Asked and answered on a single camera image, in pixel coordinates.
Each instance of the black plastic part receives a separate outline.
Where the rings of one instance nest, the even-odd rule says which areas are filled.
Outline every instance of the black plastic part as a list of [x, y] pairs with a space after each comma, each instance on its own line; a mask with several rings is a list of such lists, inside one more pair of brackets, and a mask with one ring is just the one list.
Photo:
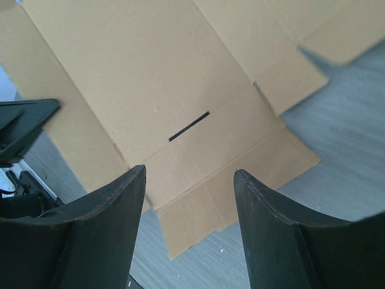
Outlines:
[[385, 213], [336, 219], [244, 170], [234, 187], [252, 289], [385, 288]]
[[0, 167], [21, 160], [59, 109], [56, 99], [0, 102]]
[[29, 172], [21, 172], [19, 179], [10, 170], [5, 174], [13, 183], [15, 191], [0, 190], [2, 194], [14, 194], [13, 197], [0, 196], [0, 217], [38, 217], [48, 210], [64, 205], [59, 198], [53, 199]]
[[0, 218], [2, 289], [126, 289], [146, 168], [38, 218]]

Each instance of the cardboard flap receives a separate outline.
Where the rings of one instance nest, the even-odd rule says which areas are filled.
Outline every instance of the cardboard flap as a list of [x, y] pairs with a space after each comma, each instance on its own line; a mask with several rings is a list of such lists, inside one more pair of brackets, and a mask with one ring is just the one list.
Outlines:
[[256, 78], [256, 85], [276, 115], [281, 115], [328, 83], [328, 78], [294, 50]]
[[180, 199], [158, 211], [168, 254], [177, 257], [213, 231], [237, 221], [234, 172], [245, 169], [277, 189], [320, 159], [286, 128], [246, 151]]
[[1, 64], [22, 97], [60, 101], [61, 110], [45, 129], [85, 189], [93, 191], [127, 171], [128, 164], [14, 0], [1, 1], [0, 31]]
[[190, 0], [24, 0], [129, 164], [250, 81]]
[[385, 1], [359, 0], [301, 44], [334, 64], [349, 63], [385, 37]]

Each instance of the black slot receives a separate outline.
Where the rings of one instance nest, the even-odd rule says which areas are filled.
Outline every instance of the black slot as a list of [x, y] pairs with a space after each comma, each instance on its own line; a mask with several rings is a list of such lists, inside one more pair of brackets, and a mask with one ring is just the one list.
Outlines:
[[192, 123], [190, 123], [188, 126], [186, 126], [184, 129], [181, 129], [179, 132], [177, 132], [175, 135], [173, 135], [172, 137], [170, 137], [168, 140], [169, 141], [173, 141], [174, 139], [176, 139], [178, 136], [180, 136], [181, 134], [183, 134], [185, 131], [187, 131], [188, 129], [192, 128], [194, 125], [196, 125], [197, 123], [199, 123], [200, 121], [202, 121], [203, 119], [205, 119], [206, 117], [208, 117], [210, 115], [210, 111], [202, 114], [200, 117], [198, 117], [195, 121], [193, 121]]

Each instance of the gray floor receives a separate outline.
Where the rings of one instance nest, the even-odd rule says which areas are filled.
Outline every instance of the gray floor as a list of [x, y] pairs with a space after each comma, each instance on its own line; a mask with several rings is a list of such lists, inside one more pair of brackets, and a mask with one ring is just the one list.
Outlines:
[[[317, 59], [330, 77], [283, 118], [323, 162], [279, 191], [314, 210], [347, 220], [385, 210], [385, 42], [345, 67]], [[42, 154], [49, 149], [51, 154]], [[27, 163], [66, 201], [84, 191], [46, 135]], [[250, 288], [239, 224], [215, 232], [169, 261], [153, 211], [143, 214], [132, 276], [146, 289]]]

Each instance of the flattened cardboard box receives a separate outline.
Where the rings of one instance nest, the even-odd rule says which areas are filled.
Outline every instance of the flattened cardboard box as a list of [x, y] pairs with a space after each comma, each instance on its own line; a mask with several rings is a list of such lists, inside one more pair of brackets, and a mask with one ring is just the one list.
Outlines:
[[381, 0], [3, 0], [0, 62], [24, 98], [63, 103], [46, 129], [88, 191], [146, 164], [173, 258], [237, 220], [236, 169], [278, 188], [319, 161], [276, 117], [327, 83], [297, 45], [345, 63], [384, 37], [384, 12]]

